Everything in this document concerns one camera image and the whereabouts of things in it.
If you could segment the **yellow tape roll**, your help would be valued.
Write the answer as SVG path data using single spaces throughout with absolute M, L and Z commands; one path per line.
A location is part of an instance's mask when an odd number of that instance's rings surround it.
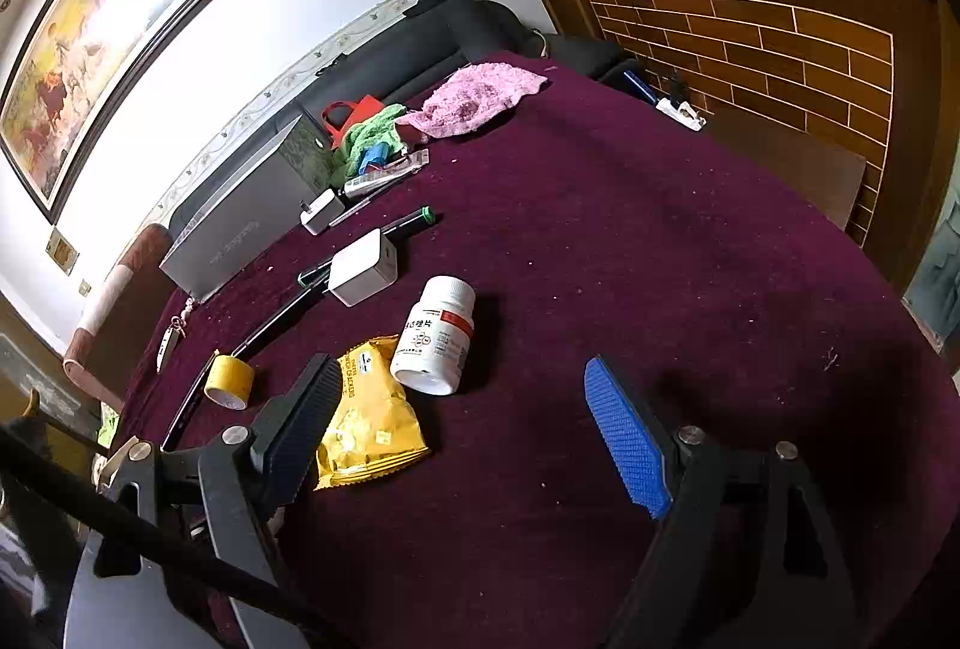
M 228 410 L 241 412 L 251 399 L 256 372 L 236 356 L 218 353 L 206 375 L 203 395 L 208 401 Z

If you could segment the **yellow snack packet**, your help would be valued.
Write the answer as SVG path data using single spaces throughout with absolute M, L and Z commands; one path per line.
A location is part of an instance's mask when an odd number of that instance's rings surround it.
M 342 399 L 316 451 L 316 490 L 381 479 L 430 454 L 415 410 L 391 374 L 397 340 L 373 337 L 338 358 Z

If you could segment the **long black marker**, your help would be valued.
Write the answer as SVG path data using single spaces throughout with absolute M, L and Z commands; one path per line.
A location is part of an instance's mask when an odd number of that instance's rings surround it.
M 257 353 L 267 348 L 272 342 L 280 339 L 291 327 L 298 324 L 299 319 L 314 305 L 317 305 L 320 298 L 328 291 L 329 277 L 327 277 L 327 275 L 317 277 L 312 284 L 304 287 L 286 307 L 278 310 L 274 316 L 267 319 L 262 326 L 257 327 L 254 332 L 251 332 L 247 339 L 242 340 L 236 348 L 228 351 L 228 356 L 236 358 L 236 360 L 241 360 L 241 362 L 249 362 L 252 356 L 256 356 Z M 192 418 L 195 410 L 199 408 L 200 402 L 202 402 L 203 386 L 205 386 L 206 378 L 212 373 L 213 363 L 215 363 L 217 356 L 217 351 L 208 356 L 208 360 L 206 360 L 205 365 L 202 366 L 200 373 L 197 374 L 194 383 L 190 385 L 189 392 L 185 394 L 184 400 L 181 402 L 181 405 L 179 405 L 178 413 L 172 418 L 171 425 L 169 425 L 166 436 L 164 436 L 164 440 L 161 443 L 161 449 L 164 452 L 174 451 L 174 449 L 179 446 L 182 436 L 184 436 L 185 430 L 189 426 L 190 418 Z

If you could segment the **white key tag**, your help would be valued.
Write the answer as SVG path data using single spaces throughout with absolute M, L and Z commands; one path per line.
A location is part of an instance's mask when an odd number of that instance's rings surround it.
M 189 317 L 194 311 L 195 305 L 197 305 L 197 301 L 194 298 L 187 298 L 181 312 L 169 319 L 169 324 L 167 324 L 160 345 L 158 345 L 158 351 L 156 351 L 156 373 L 163 373 L 171 362 L 172 353 L 184 340 L 185 334 L 187 334 L 187 323 L 189 323 Z

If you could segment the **white pill bottle red label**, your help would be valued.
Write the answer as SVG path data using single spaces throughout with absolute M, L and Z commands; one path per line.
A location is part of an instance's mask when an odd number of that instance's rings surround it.
M 452 275 L 431 277 L 398 337 L 392 378 L 421 394 L 454 394 L 472 343 L 473 307 L 475 290 L 467 282 Z

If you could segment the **white power adapter cube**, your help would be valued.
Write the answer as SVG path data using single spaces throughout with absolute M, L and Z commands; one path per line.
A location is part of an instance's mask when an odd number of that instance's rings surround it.
M 334 256 L 329 292 L 347 308 L 356 307 L 397 280 L 397 250 L 382 229 L 374 229 Z

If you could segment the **brown wooden chair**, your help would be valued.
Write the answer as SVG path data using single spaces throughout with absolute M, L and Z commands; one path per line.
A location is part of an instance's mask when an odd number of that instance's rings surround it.
M 70 383 L 116 412 L 124 408 L 130 376 L 176 290 L 160 269 L 171 246 L 166 227 L 143 227 L 86 308 L 62 360 Z

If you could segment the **small white charger plug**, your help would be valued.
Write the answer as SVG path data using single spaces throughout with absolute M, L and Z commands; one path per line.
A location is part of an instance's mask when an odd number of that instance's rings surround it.
M 345 212 L 345 204 L 336 190 L 327 188 L 299 214 L 299 223 L 309 235 L 319 236 Z

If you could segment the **silver grey cardboard box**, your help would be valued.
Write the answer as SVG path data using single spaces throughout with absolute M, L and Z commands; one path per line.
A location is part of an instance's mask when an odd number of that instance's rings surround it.
M 308 116 L 296 115 L 199 202 L 160 269 L 194 300 L 205 301 L 299 223 L 329 188 L 329 147 Z

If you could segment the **toothpaste tube package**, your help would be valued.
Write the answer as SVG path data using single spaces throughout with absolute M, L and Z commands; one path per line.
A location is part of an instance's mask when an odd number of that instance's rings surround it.
M 348 179 L 343 184 L 342 194 L 347 199 L 356 199 L 357 197 L 367 196 L 368 194 L 379 191 L 384 186 L 404 178 L 404 176 L 415 175 L 430 163 L 430 151 L 420 149 L 413 154 L 404 155 L 402 158 L 389 163 L 386 167 L 368 168 L 366 172 L 355 178 Z

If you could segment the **blue small box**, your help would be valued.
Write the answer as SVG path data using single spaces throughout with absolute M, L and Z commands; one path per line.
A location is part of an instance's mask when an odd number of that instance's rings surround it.
M 359 159 L 356 174 L 361 176 L 373 170 L 381 170 L 389 161 L 391 155 L 392 149 L 389 142 L 377 142 L 377 144 L 371 145 L 369 149 L 364 151 L 363 157 Z

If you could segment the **green cloth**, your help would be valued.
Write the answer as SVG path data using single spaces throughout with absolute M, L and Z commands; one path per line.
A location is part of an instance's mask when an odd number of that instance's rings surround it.
M 404 140 L 400 139 L 397 131 L 397 119 L 406 111 L 404 105 L 393 103 L 348 129 L 340 145 L 332 152 L 329 184 L 340 188 L 348 179 L 358 175 L 361 160 L 374 145 L 386 145 L 387 154 L 400 151 L 404 147 Z

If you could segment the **red tote bag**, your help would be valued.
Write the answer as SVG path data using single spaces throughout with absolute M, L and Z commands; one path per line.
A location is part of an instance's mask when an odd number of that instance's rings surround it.
M 332 149 L 338 149 L 348 131 L 381 112 L 384 105 L 373 95 L 364 95 L 357 101 L 337 100 L 320 112 L 320 124 L 329 134 Z

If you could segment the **pink towel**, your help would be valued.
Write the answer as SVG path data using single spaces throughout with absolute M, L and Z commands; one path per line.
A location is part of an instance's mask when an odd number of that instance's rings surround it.
M 547 83 L 545 76 L 505 62 L 469 64 L 444 80 L 420 110 L 400 116 L 397 124 L 431 139 L 465 136 L 511 112 Z

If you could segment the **wooden brick pattern counter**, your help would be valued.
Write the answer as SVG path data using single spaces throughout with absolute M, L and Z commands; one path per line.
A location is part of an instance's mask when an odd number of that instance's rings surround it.
M 946 0 L 579 0 L 662 87 L 841 147 L 866 165 L 846 232 L 906 290 L 958 142 L 958 25 Z

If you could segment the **black leather sofa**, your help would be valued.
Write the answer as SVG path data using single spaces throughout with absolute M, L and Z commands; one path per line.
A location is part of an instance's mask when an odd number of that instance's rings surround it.
M 613 41 L 540 34 L 499 2 L 420 0 L 355 51 L 309 71 L 296 94 L 270 98 L 254 126 L 242 131 L 241 140 L 229 145 L 226 157 L 172 212 L 169 233 L 181 233 L 213 191 L 291 119 L 304 116 L 320 128 L 320 113 L 331 110 L 338 126 L 347 117 L 347 101 L 370 95 L 384 105 L 407 103 L 455 69 L 503 51 L 548 58 L 612 87 L 620 87 L 619 77 L 636 66 L 635 56 Z

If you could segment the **framed horse painting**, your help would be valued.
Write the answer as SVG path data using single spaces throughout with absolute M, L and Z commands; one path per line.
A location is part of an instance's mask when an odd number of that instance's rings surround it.
M 2 90 L 2 152 L 57 222 L 110 118 L 211 0 L 46 0 Z

